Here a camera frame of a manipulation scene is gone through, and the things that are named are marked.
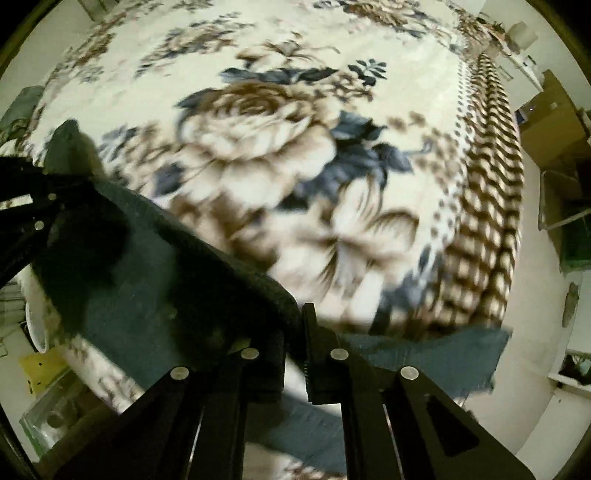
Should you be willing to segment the floral cream bed blanket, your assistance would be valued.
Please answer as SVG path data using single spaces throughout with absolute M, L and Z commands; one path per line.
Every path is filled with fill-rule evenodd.
M 502 328 L 519 250 L 520 139 L 483 27 L 449 1 L 124 1 L 70 48 L 1 139 L 44 166 L 66 120 L 105 177 L 276 281 L 318 325 L 413 343 Z M 32 271 L 33 334 L 114 416 L 60 445 L 56 472 L 146 393 L 82 341 Z M 304 343 L 303 315 L 301 337 Z M 247 442 L 238 479 L 349 479 Z

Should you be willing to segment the dark blue denim pants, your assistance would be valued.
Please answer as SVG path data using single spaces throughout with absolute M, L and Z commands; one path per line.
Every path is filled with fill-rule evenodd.
M 55 193 L 63 208 L 51 228 L 48 253 L 33 262 L 32 271 L 61 317 L 64 342 L 88 343 L 107 366 L 130 377 L 121 382 L 135 382 L 147 393 L 164 370 L 214 367 L 252 329 L 270 334 L 286 327 L 284 347 L 297 365 L 294 382 L 301 380 L 300 307 L 279 283 L 109 181 L 76 120 L 53 132 L 43 170 L 62 182 Z M 337 339 L 388 371 L 418 360 L 453 399 L 492 387 L 510 332 L 467 327 L 426 343 L 363 334 Z M 343 475 L 338 417 L 286 393 L 279 405 L 254 410 L 247 442 L 320 473 Z

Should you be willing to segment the metal frame chair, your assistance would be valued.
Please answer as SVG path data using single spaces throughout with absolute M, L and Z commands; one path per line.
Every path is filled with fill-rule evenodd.
M 539 182 L 538 229 L 546 232 L 564 273 L 590 270 L 590 180 L 545 170 Z

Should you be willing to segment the brown cardboard box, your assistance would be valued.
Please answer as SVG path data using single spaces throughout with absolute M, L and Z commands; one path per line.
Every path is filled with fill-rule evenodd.
M 543 91 L 521 110 L 521 144 L 541 170 L 572 170 L 578 160 L 590 158 L 589 134 L 554 73 L 543 75 Z

